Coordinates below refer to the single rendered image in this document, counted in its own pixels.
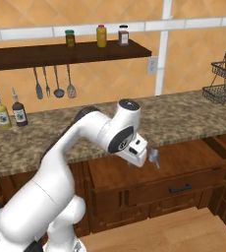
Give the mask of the black-lidded brown jar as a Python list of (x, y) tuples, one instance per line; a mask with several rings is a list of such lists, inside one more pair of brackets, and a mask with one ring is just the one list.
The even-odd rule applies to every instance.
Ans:
[(129, 44), (129, 32), (127, 25), (120, 25), (118, 30), (118, 42), (121, 46)]

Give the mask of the white wall outlet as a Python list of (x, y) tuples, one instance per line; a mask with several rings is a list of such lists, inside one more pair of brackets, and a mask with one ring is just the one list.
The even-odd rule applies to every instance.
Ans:
[(154, 75), (157, 69), (158, 58), (156, 56), (150, 56), (147, 58), (146, 73), (148, 75)]

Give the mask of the dark sauce bottle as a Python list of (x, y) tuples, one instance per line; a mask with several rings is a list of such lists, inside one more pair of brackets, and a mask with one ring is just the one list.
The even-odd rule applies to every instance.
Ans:
[(12, 105), (12, 109), (13, 109), (16, 123), (19, 127), (27, 126), (28, 118), (25, 111), (25, 107), (22, 103), (19, 102), (15, 89), (12, 89), (12, 91), (13, 91), (13, 99), (14, 99), (14, 104)]

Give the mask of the wooden drawer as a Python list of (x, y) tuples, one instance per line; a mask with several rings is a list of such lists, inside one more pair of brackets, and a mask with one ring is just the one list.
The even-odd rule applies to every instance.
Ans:
[(103, 215), (226, 183), (226, 146), (208, 137), (158, 149), (158, 163), (119, 157), (88, 163), (95, 212)]

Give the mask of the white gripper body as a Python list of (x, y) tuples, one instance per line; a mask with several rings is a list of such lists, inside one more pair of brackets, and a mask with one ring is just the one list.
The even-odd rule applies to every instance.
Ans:
[(133, 148), (124, 149), (120, 152), (120, 157), (137, 167), (142, 167), (146, 160), (146, 150), (142, 150), (138, 153)]

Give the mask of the dark wooden wall shelf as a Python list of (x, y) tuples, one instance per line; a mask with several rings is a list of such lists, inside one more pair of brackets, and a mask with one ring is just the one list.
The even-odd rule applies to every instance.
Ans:
[(151, 51), (133, 40), (121, 46), (117, 40), (109, 40), (105, 48), (95, 41), (79, 42), (75, 49), (65, 43), (0, 48), (0, 71), (42, 66), (78, 64), (86, 62), (149, 57)]

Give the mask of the grey measuring cup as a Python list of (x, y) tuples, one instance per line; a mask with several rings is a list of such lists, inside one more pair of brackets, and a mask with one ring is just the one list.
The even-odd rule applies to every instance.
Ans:
[(156, 168), (159, 169), (159, 163), (158, 163), (158, 150), (157, 149), (148, 149), (148, 161), (155, 164)]

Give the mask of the yellow bottle with red cap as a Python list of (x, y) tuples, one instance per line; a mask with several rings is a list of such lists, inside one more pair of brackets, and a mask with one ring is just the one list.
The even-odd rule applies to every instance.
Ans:
[(107, 29), (103, 24), (96, 28), (96, 41), (99, 48), (104, 48), (107, 43)]

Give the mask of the grey hanging slotted spatula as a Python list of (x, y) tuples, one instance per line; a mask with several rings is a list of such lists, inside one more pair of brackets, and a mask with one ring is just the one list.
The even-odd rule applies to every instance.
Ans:
[(77, 96), (77, 92), (76, 92), (76, 88), (72, 84), (70, 65), (67, 65), (67, 72), (68, 72), (68, 79), (69, 79), (69, 85), (67, 86), (67, 95), (68, 95), (68, 98), (75, 98)]

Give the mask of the grey hanging ladle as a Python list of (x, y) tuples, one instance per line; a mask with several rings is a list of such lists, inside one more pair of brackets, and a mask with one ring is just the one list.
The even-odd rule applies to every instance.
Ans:
[[(54, 73), (55, 73), (55, 78), (58, 78), (58, 71), (57, 67), (54, 67)], [(54, 91), (54, 95), (58, 98), (61, 98), (64, 96), (64, 91), (58, 86), (57, 89)]]

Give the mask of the grey hanging fork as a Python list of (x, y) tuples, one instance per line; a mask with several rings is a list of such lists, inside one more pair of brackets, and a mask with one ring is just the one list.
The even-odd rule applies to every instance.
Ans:
[(45, 84), (46, 84), (46, 95), (47, 95), (48, 98), (50, 98), (51, 97), (51, 91), (50, 91), (50, 87), (48, 85), (46, 67), (45, 66), (42, 66), (42, 72), (43, 72), (43, 76), (44, 76), (44, 80), (45, 80)]

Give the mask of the yellow oil bottle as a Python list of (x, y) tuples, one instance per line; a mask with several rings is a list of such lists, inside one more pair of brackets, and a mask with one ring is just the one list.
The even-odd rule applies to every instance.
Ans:
[(1, 100), (0, 100), (0, 127), (2, 129), (9, 129), (12, 127), (7, 107), (1, 103)]

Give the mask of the green-lidded brown jar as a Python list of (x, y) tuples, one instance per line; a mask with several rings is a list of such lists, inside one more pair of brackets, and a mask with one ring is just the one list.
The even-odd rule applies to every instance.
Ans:
[(73, 30), (65, 30), (66, 44), (69, 49), (76, 47), (75, 32)]

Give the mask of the wooden base cabinet run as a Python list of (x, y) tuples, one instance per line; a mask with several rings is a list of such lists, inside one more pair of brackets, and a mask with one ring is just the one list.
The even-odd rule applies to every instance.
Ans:
[[(226, 146), (226, 134), (212, 138)], [(95, 212), (95, 206), (91, 199), (92, 185), (89, 175), (89, 162), (90, 160), (72, 163), (70, 165), (75, 178), (76, 194), (82, 197), (86, 203), (85, 216), (75, 225), (75, 232), (78, 236), (85, 236), (90, 233), (96, 233), (136, 221), (144, 221), (148, 218), (166, 215), (190, 207), (196, 207), (198, 209), (205, 208), (208, 206), (214, 191), (226, 186), (226, 183), (224, 183), (222, 185), (156, 200), (147, 204), (124, 207), (111, 213), (98, 215)]]

